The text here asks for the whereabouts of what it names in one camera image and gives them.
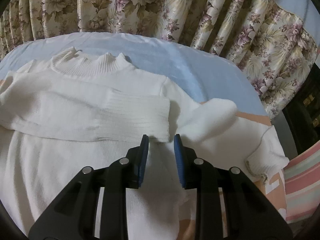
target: blue fabric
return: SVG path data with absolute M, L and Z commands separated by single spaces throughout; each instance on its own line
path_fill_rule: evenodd
M 71 46 L 94 55 L 123 52 L 136 67 L 169 77 L 197 102 L 230 99 L 241 112 L 267 115 L 254 88 L 232 62 L 173 42 L 125 33 L 72 33 L 27 42 L 0 62 L 0 79 L 30 60 L 50 59 Z

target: striped fabric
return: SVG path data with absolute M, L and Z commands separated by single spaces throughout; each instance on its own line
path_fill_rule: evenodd
M 320 141 L 284 168 L 287 222 L 311 217 L 320 203 Z

